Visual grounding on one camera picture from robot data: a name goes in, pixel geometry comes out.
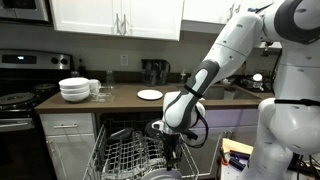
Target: drawer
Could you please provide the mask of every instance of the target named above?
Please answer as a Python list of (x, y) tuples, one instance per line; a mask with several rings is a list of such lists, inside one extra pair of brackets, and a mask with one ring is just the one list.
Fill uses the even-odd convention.
[(75, 114), (40, 114), (45, 134), (89, 134), (93, 133), (93, 118), (91, 113)]
[(258, 124), (258, 109), (223, 109), (207, 110), (205, 119), (210, 128), (229, 126), (256, 126)]

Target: dishwasher rack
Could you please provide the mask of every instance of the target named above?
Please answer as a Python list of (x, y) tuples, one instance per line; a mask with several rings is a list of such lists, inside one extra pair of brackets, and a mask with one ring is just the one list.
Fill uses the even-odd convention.
[[(102, 126), (83, 180), (139, 180), (153, 170), (165, 168), (162, 141), (143, 138), (146, 146), (139, 152), (132, 138), (108, 142), (106, 128)], [(197, 179), (199, 171), (188, 147), (184, 143), (180, 147), (182, 160), (175, 164), (174, 169), (180, 171), (182, 179)]]

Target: stove knob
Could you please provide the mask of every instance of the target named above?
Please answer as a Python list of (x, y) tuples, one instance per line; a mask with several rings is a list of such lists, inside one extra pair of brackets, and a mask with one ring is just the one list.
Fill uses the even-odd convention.
[(52, 59), (51, 59), (51, 62), (52, 62), (53, 64), (58, 64), (58, 63), (59, 63), (59, 60), (58, 60), (57, 58), (52, 58)]
[(61, 61), (60, 61), (62, 64), (64, 64), (64, 65), (67, 65), (68, 64), (68, 60), (66, 60), (66, 59), (61, 59)]

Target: dish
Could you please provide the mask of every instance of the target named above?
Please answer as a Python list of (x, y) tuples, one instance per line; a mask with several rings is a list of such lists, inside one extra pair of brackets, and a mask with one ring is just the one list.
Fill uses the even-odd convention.
[(79, 93), (79, 94), (64, 94), (61, 92), (62, 98), (66, 101), (77, 103), (77, 102), (82, 102), (85, 100), (90, 94), (90, 91), (86, 91), (84, 93)]
[(163, 96), (160, 91), (151, 89), (139, 91), (137, 95), (139, 98), (144, 100), (157, 100)]
[(141, 180), (177, 180), (181, 179), (181, 177), (181, 173), (175, 169), (167, 171), (166, 168), (161, 168), (149, 172)]
[(88, 85), (88, 79), (87, 78), (81, 78), (81, 77), (76, 77), (76, 78), (68, 78), (61, 80), (59, 82), (60, 88), (62, 89), (79, 89), (83, 88)]
[(60, 88), (60, 90), (61, 90), (61, 92), (63, 94), (80, 94), (80, 93), (84, 93), (84, 92), (89, 91), (89, 85), (85, 86), (83, 88), (78, 88), (78, 89), (63, 89), (63, 88)]

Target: stove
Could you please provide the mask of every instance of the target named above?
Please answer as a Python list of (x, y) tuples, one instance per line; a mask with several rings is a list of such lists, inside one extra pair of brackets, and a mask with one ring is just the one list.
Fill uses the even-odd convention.
[(0, 179), (56, 179), (34, 108), (72, 70), (71, 55), (0, 49)]

